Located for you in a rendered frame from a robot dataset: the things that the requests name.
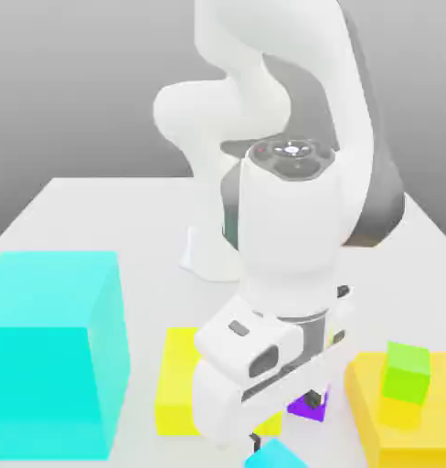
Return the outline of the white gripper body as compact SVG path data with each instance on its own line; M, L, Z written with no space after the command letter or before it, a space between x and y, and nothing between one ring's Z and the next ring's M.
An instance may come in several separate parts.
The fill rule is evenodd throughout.
M323 391L345 371L354 356L355 342L345 337L247 400L242 399L242 387L200 359L192 387L195 427L218 446L241 441L309 390Z

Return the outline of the small purple cube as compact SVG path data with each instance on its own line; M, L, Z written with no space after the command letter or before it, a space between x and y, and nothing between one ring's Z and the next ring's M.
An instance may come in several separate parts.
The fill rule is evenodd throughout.
M329 399L329 391L331 386L328 386L326 392L324 393L323 404L316 408L311 409L305 404L305 394L299 397L294 402L288 405L287 411L295 416L304 417L310 420L316 420L323 422L325 418L327 402Z

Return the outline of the small cyan cube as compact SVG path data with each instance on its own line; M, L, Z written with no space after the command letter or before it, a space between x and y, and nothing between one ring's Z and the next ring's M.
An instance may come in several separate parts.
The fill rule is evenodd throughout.
M243 468L309 468L298 455L278 439L256 444Z

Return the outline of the small green cube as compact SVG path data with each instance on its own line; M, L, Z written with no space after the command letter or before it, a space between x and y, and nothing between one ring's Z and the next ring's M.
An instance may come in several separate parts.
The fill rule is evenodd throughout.
M430 386L430 351L388 341L381 378L381 394L385 398L422 405Z

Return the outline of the large yellow box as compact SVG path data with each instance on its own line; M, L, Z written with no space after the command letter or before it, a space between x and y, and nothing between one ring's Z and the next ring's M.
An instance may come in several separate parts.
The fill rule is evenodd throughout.
M195 346L195 327L170 327L154 399L156 433L160 436L200 435L194 424L192 387L196 365L201 357ZM259 436L281 433L281 413L274 414L255 430Z

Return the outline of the large orange box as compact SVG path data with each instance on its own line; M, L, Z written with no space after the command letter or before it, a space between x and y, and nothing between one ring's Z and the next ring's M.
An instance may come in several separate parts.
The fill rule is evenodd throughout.
M368 468L446 468L446 352L430 356L420 406L381 394L381 352L360 353L345 371L349 402Z

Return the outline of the large cyan box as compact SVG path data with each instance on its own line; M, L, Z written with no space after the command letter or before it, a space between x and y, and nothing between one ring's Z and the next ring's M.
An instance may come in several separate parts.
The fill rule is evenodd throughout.
M129 376L114 252L0 254L0 461L107 459Z

